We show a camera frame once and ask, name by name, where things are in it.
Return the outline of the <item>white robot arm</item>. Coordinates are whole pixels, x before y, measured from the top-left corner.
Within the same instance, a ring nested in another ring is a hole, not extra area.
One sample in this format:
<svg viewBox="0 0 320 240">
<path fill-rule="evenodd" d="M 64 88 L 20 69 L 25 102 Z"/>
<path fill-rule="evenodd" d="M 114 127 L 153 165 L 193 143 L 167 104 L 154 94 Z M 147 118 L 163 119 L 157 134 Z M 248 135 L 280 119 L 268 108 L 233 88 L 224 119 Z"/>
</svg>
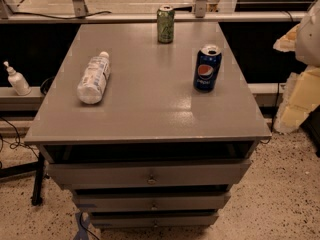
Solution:
<svg viewBox="0 0 320 240">
<path fill-rule="evenodd" d="M 293 51 L 296 60 L 306 65 L 302 73 L 290 74 L 276 114 L 275 130 L 291 133 L 320 105 L 320 0 L 273 48 L 280 52 Z"/>
</svg>

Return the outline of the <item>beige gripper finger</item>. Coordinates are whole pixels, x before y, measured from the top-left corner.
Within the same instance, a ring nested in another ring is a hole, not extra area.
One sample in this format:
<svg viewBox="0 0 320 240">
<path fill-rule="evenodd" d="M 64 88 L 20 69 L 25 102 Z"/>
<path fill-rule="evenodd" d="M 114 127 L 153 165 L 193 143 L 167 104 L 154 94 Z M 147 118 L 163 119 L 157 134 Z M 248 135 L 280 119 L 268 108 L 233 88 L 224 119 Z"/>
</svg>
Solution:
<svg viewBox="0 0 320 240">
<path fill-rule="evenodd" d="M 277 39 L 273 48 L 280 52 L 294 52 L 296 49 L 296 37 L 299 24 L 292 27 L 285 35 Z"/>
<path fill-rule="evenodd" d="M 307 66 L 300 73 L 291 73 L 284 87 L 274 123 L 279 133 L 296 131 L 320 105 L 320 68 Z"/>
</svg>

